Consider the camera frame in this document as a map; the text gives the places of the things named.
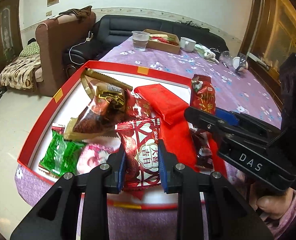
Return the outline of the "pink sleeve forearm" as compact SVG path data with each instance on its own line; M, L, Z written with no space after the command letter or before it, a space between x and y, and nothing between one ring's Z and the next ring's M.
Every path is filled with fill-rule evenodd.
M286 231L286 229L293 222L296 217L296 191L293 192L293 198L290 207L284 213L284 215L279 219L267 218L265 223L269 230L271 231L274 239L279 239L281 235Z

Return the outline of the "person's right hand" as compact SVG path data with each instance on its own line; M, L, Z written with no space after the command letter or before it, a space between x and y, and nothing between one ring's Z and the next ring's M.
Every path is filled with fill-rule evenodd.
M256 211L260 209L263 211L261 215L262 220L267 218L279 219L281 218L291 205L293 198L293 190L291 188L282 196L263 196L256 195L254 185L251 186L249 195L249 204Z

